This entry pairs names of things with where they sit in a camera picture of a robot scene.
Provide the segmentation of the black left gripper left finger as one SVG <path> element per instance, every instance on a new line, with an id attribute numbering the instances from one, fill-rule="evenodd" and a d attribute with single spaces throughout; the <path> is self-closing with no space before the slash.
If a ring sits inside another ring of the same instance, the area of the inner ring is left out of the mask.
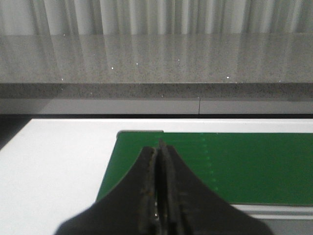
<path id="1" fill-rule="evenodd" d="M 156 235 L 156 150 L 142 148 L 121 181 L 101 200 L 65 221 L 58 235 Z"/>

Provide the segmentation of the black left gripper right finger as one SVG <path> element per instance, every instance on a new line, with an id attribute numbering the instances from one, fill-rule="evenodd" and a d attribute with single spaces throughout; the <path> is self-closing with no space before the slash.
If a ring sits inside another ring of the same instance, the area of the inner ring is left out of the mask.
<path id="1" fill-rule="evenodd" d="M 159 141 L 158 213 L 167 235 L 271 235 L 271 229 L 220 198 Z"/>

